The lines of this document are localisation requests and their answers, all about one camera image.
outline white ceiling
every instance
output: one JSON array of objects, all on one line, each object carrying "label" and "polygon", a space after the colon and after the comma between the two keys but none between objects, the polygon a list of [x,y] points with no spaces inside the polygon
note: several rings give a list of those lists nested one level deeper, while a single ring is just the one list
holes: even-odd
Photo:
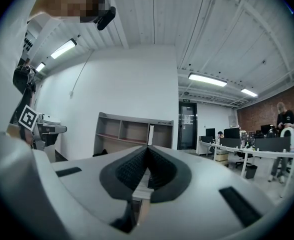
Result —
[{"label": "white ceiling", "polygon": [[[92,23],[36,18],[42,33],[29,52],[34,54],[32,64],[46,61],[46,75],[89,50],[165,44],[175,45],[180,98],[239,108],[255,102],[240,89],[263,99],[284,84],[294,84],[294,17],[282,0],[108,1],[117,8],[117,16],[103,31]],[[49,57],[78,34],[76,48],[59,59]],[[228,85],[191,81],[192,72]]]}]

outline desk leg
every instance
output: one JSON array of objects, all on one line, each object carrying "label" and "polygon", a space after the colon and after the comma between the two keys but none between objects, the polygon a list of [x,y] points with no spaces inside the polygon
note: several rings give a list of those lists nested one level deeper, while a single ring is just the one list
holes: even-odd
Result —
[{"label": "desk leg", "polygon": [[270,159],[270,160],[271,160],[271,162],[269,161],[268,176],[271,175],[271,173],[272,173],[273,164],[274,164],[275,159]]},{"label": "desk leg", "polygon": [[215,146],[215,152],[213,153],[213,160],[216,161],[217,147]]},{"label": "desk leg", "polygon": [[241,175],[240,175],[240,177],[242,177],[242,178],[244,177],[244,174],[245,174],[247,158],[248,158],[248,153],[245,153],[245,158],[243,160],[243,165],[242,165],[242,170],[241,170]]},{"label": "desk leg", "polygon": [[292,176],[293,176],[293,171],[294,171],[294,158],[292,159],[291,169],[290,169],[290,173],[289,173],[288,179],[286,181],[285,188],[283,189],[282,193],[280,194],[280,197],[281,198],[283,198],[285,196],[286,192],[287,192],[287,188],[288,188],[289,182],[291,181]]}]

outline empty shelving unit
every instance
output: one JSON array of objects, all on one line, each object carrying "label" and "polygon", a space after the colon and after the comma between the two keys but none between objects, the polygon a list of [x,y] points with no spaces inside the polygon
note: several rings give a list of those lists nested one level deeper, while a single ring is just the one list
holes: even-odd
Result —
[{"label": "empty shelving unit", "polygon": [[154,126],[152,144],[171,148],[174,121],[146,119],[99,113],[94,154],[104,149],[110,154],[135,146],[147,145],[150,126]]}]

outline fluorescent ceiling light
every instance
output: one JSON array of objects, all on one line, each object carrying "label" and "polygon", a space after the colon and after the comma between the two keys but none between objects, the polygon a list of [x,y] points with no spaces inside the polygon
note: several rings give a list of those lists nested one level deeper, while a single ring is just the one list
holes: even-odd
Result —
[{"label": "fluorescent ceiling light", "polygon": [[202,76],[202,75],[195,74],[195,73],[191,73],[188,76],[188,79],[196,80],[196,81],[200,81],[200,82],[205,82],[205,83],[208,83],[208,84],[213,84],[213,85],[221,86],[221,87],[224,87],[225,85],[227,85],[227,82],[225,82],[225,81],[217,80],[217,79],[214,79],[214,78],[211,78],[211,77]]},{"label": "fluorescent ceiling light", "polygon": [[72,38],[67,43],[63,44],[61,47],[59,47],[57,50],[55,50],[53,52],[53,54],[50,56],[53,57],[54,59],[56,59],[60,55],[62,55],[63,53],[70,50],[71,48],[74,48],[76,45],[77,45],[76,41]]},{"label": "fluorescent ceiling light", "polygon": [[36,71],[39,72],[41,71],[46,65],[42,62],[40,65],[36,68]]},{"label": "fluorescent ceiling light", "polygon": [[247,90],[247,89],[242,89],[241,91],[243,93],[248,94],[248,95],[253,96],[253,97],[257,97],[258,96],[256,93],[253,93],[252,91]]}]

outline glass door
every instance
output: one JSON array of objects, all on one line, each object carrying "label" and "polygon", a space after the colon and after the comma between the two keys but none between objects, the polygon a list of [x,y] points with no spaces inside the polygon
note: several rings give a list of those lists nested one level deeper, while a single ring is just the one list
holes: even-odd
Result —
[{"label": "glass door", "polygon": [[178,150],[196,150],[197,104],[179,102]]}]

